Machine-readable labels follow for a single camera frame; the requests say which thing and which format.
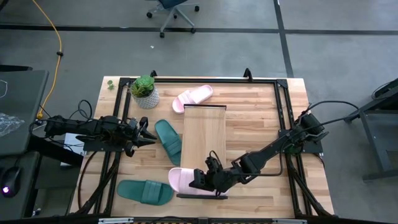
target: white flower pot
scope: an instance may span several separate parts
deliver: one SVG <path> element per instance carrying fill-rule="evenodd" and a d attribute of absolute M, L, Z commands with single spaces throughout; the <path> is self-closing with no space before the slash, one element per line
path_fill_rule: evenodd
<path fill-rule="evenodd" d="M 142 109 L 152 109 L 159 103 L 159 93 L 157 92 L 156 86 L 149 96 L 138 98 L 132 94 L 134 101 Z"/>

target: wooden tabletop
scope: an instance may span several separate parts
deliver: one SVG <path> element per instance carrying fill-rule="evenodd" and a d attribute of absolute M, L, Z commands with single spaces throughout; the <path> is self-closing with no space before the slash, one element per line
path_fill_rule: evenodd
<path fill-rule="evenodd" d="M 95 118 L 113 113 L 116 99 L 115 90 L 109 90 L 107 82 L 119 83 L 120 77 L 104 77 L 95 111 Z M 295 118 L 308 106 L 307 92 L 301 78 L 287 79 L 290 99 Z M 128 117 L 149 118 L 148 130 L 156 134 L 154 124 L 166 119 L 182 137 L 183 114 L 172 111 L 173 99 L 186 89 L 193 89 L 201 83 L 156 83 L 160 95 L 159 104 L 151 110 L 140 109 L 132 99 Z M 212 83 L 214 94 L 204 103 L 226 105 L 226 160 L 233 159 L 245 152 L 262 149 L 275 139 L 279 128 L 273 85 L 267 84 L 227 84 Z M 121 118 L 127 87 L 123 90 L 119 117 Z M 285 100 L 280 90 L 285 110 Z M 81 185 L 81 199 L 84 203 L 93 193 L 100 179 L 104 153 L 97 153 L 91 160 Z M 312 154 L 303 154 L 303 164 L 308 188 L 324 208 L 333 213 L 325 171 L 319 158 Z M 117 183 L 124 179 L 155 180 L 168 183 L 167 174 L 174 165 L 170 162 L 159 140 L 156 144 L 140 147 L 133 157 L 123 154 L 119 166 Z M 269 160 L 263 173 L 279 171 L 279 157 Z M 304 211 L 302 193 L 297 186 L 300 208 Z M 108 196 L 104 191 L 102 209 Z M 115 193 L 112 216 L 130 217 L 219 217 L 219 218 L 292 218 L 292 199 L 290 196 L 287 171 L 278 177 L 258 177 L 252 182 L 237 184 L 229 190 L 227 200 L 173 199 L 162 206 L 153 206 L 120 197 Z M 71 212 L 78 209 L 77 194 L 73 198 Z"/>

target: green slide sandal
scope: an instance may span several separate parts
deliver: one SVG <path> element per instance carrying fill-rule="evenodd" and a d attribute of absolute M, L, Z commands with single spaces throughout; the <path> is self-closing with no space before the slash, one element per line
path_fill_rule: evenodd
<path fill-rule="evenodd" d="M 156 122 L 155 130 L 170 160 L 174 165 L 179 166 L 181 163 L 182 148 L 180 136 L 175 132 L 169 122 L 164 119 Z"/>
<path fill-rule="evenodd" d="M 173 197 L 170 185 L 151 180 L 122 180 L 118 195 L 149 205 L 164 205 Z"/>

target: chair base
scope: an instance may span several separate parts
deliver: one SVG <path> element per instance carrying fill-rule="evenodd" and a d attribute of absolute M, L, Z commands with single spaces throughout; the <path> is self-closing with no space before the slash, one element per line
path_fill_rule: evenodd
<path fill-rule="evenodd" d="M 195 5 L 195 12 L 200 10 L 197 3 L 186 3 L 186 4 L 179 4 L 178 6 L 174 6 L 168 9 L 165 9 L 162 4 L 158 4 L 155 8 L 148 10 L 147 17 L 150 19 L 152 18 L 152 13 L 161 12 L 161 11 L 169 11 L 169 15 L 166 18 L 166 21 L 163 23 L 162 27 L 160 28 L 160 38 L 164 38 L 164 29 L 166 28 L 167 24 L 170 22 L 171 18 L 173 17 L 176 19 L 178 16 L 182 17 L 182 19 L 191 25 L 191 33 L 194 34 L 196 32 L 194 23 L 185 15 L 181 10 L 181 6 L 192 6 Z"/>

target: pink slide sandal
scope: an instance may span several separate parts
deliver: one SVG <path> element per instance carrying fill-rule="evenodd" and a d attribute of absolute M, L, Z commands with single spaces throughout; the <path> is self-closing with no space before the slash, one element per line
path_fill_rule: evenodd
<path fill-rule="evenodd" d="M 175 192 L 188 195 L 216 195 L 216 191 L 210 192 L 190 187 L 189 183 L 192 181 L 193 169 L 176 167 L 169 171 L 169 183 Z"/>
<path fill-rule="evenodd" d="M 182 114 L 184 113 L 184 104 L 199 104 L 211 97 L 212 94 L 213 89 L 209 85 L 203 85 L 193 91 L 186 90 L 174 99 L 173 110 L 178 114 Z"/>

